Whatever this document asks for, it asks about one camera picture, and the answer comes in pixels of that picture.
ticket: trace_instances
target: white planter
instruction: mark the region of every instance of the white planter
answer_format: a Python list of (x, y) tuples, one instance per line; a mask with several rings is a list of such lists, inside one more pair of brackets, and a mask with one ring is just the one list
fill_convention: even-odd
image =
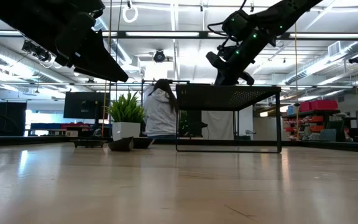
[(112, 138), (114, 141), (122, 138), (138, 138), (140, 133), (140, 123), (118, 122), (112, 124)]

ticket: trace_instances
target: green leaves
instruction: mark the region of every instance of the green leaves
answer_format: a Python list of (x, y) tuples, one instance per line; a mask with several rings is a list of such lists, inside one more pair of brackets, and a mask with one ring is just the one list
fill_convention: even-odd
[(144, 117), (143, 107), (136, 104), (137, 97), (128, 93), (127, 98), (121, 95), (117, 101), (106, 109), (114, 122), (141, 123)]

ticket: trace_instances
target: wooden floor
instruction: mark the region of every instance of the wooden floor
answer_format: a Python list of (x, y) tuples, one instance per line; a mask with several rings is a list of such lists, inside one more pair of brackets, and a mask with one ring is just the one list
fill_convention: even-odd
[(358, 153), (0, 148), (2, 223), (358, 223)]

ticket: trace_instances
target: potted plant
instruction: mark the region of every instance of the potted plant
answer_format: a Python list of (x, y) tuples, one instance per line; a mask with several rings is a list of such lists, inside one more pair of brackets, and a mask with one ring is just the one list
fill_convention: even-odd
[(122, 138), (139, 137), (140, 124), (144, 113), (143, 107), (136, 102), (136, 93), (133, 96), (128, 93), (127, 97), (121, 95), (118, 100), (113, 101), (112, 105), (106, 109), (107, 114), (113, 120), (112, 138), (114, 141)]

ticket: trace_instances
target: mesh tabletop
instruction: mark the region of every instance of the mesh tabletop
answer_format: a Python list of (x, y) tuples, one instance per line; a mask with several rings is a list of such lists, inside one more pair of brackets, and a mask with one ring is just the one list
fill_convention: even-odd
[(179, 109), (239, 111), (281, 92), (280, 87), (177, 85)]

